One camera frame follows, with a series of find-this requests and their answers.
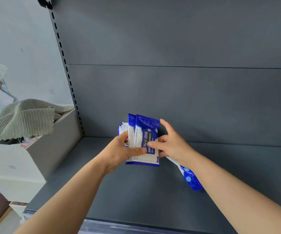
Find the white wall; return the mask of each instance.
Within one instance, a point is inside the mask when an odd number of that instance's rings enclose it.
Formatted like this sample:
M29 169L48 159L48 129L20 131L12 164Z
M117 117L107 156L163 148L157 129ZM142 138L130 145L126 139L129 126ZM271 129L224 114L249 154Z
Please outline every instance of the white wall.
M49 11L37 0L0 0L0 64L17 100L73 103Z

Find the finger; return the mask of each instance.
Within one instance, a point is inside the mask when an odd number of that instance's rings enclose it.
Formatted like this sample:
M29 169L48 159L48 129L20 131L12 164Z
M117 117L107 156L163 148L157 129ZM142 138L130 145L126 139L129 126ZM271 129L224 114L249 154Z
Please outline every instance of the finger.
M125 131L122 134L118 135L117 137L124 142L129 137L129 132Z
M128 157L139 156L139 155L143 155L143 154L147 153L146 148L126 148L126 150L127 150L126 155Z
M159 157L168 157L168 154L166 152L164 152L164 151L161 151L159 153Z
M154 149L165 150L166 144L165 144L165 142L149 141L148 146L150 148L154 148Z
M158 141L160 142L167 142L169 139L169 135L162 135L159 137Z
M166 128L166 131L168 132L168 134L174 132L175 130L173 129L173 127L170 125L170 123L168 123L167 121L160 119L160 122L162 125L164 125L164 127Z

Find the right hand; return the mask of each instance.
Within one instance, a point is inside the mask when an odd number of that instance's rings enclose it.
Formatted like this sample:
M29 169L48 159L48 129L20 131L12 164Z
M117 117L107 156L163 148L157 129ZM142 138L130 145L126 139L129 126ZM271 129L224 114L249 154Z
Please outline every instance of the right hand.
M187 159L195 152L186 141L173 129L173 127L163 119L160 119L162 125L165 126L168 135L159 137L158 141L148 142L148 146L154 149L162 150L159 157L170 156L178 161L184 167L187 167Z

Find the green striped fabric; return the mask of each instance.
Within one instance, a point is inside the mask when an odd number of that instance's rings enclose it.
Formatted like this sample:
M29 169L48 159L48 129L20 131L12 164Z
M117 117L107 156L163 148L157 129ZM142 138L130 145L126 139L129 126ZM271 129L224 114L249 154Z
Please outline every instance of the green striped fabric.
M0 113L0 140L52 134L55 113L62 114L74 106L58 106L37 99L14 102Z

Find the blue label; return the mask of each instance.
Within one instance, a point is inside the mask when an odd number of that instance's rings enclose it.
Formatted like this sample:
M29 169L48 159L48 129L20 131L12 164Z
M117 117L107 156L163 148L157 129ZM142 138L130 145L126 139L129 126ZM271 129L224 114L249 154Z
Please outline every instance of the blue label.
M146 128L143 130L142 147L147 149L148 154L155 154L155 149L148 147L149 141L155 141L158 138L158 133L155 130Z

